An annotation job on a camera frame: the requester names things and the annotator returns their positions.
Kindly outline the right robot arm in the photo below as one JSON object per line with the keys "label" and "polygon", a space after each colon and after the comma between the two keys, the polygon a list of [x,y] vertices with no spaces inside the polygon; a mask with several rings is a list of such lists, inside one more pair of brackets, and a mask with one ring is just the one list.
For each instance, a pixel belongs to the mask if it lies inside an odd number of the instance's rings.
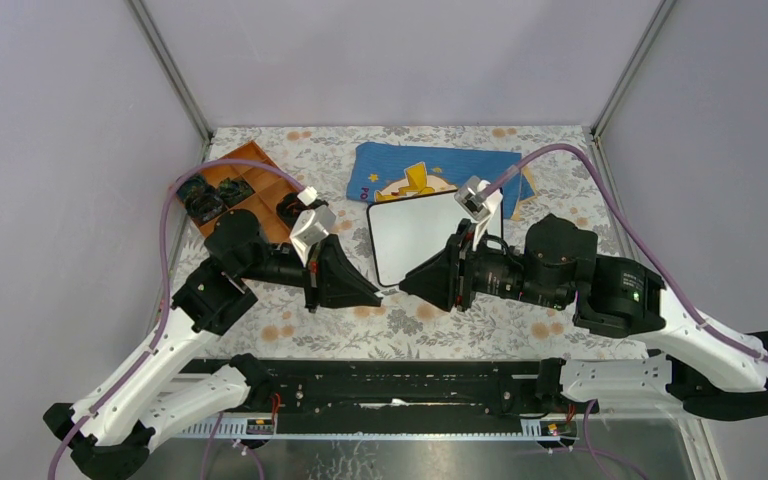
{"label": "right robot arm", "polygon": [[710,334],[662,277],[639,262],[602,255],[595,233],[548,215],[532,225],[522,252],[463,220],[400,289],[435,307],[469,309],[479,294],[562,310],[589,333],[647,347],[637,360],[539,364],[525,402],[549,412],[597,408],[681,412],[717,420],[768,416],[768,332]]}

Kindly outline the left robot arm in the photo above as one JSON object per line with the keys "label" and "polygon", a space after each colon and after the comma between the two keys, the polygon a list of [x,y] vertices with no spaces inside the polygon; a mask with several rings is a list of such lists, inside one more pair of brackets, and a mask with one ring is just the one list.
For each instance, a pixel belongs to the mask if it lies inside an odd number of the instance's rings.
{"label": "left robot arm", "polygon": [[171,293],[155,329],[90,394],[45,412],[59,452],[88,478],[127,479],[170,437],[211,415],[276,409],[275,379],[251,354],[173,394],[163,389],[256,304],[250,281],[302,289],[309,311],[379,306],[379,290],[350,263],[333,221],[326,206],[306,210],[277,244],[254,213],[222,215],[205,239],[207,259]]}

